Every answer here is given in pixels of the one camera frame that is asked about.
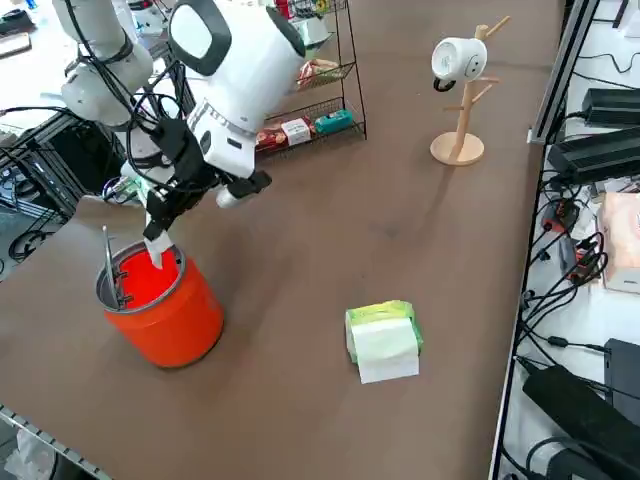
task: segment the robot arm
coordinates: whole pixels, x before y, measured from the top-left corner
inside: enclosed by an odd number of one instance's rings
[[[152,59],[128,39],[109,0],[54,0],[54,6],[65,32],[90,45],[126,98],[147,84]],[[113,127],[127,147],[123,173],[138,174],[143,186],[152,258],[171,246],[166,230],[175,218],[207,190],[216,188],[218,205],[229,207],[270,184],[255,170],[256,134],[305,56],[299,34],[277,10],[227,0],[180,0],[169,43],[182,63],[208,77],[186,121],[161,117],[152,128],[140,125],[91,63],[78,63],[62,87],[69,109]]]

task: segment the red bucket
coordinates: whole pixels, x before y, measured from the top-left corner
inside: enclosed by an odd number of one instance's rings
[[[147,360],[183,367],[203,357],[222,333],[222,309],[193,261],[177,247],[151,263],[144,242],[114,255],[116,298],[107,264],[96,282],[105,316]]]

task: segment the metal rack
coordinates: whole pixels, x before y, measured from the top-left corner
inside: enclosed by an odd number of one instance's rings
[[[297,80],[291,90],[291,95],[302,95],[313,90],[314,92],[311,95],[313,95],[315,101],[303,107],[277,113],[267,119],[266,125],[286,122],[304,116],[313,122],[324,115],[342,109],[349,110],[352,113],[353,123],[338,132],[316,135],[310,142],[262,152],[258,154],[258,157],[271,156],[301,145],[317,143],[318,140],[324,140],[337,134],[350,132],[354,134],[354,137],[367,138],[367,117],[360,84],[360,71],[353,38],[349,0],[292,0],[289,2],[289,8],[294,13],[307,12],[307,15],[322,17],[327,22],[327,28],[332,30],[332,35],[318,49],[316,56],[319,58],[324,58],[325,55],[333,57],[331,60],[335,60],[338,66]],[[327,87],[328,98],[325,97],[327,98],[326,100],[318,102],[318,98],[324,94],[324,90],[319,89],[324,87]]]

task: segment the white mug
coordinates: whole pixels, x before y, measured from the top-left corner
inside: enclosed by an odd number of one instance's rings
[[[487,66],[487,47],[477,38],[449,37],[436,46],[431,56],[431,70],[436,76],[434,88],[450,90],[457,81],[475,80]],[[440,87],[440,81],[448,82]]]

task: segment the black power adapter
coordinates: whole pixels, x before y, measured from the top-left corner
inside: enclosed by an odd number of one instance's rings
[[[570,437],[584,442],[584,449],[603,472],[619,480],[638,480],[634,471],[640,469],[640,427],[563,366],[542,370],[519,361],[530,373],[522,387],[524,393]],[[612,456],[621,461],[612,461]]]
[[[590,88],[582,102],[585,123],[592,127],[640,126],[640,91]]]
[[[583,184],[640,173],[640,127],[556,143],[549,162],[557,181]]]

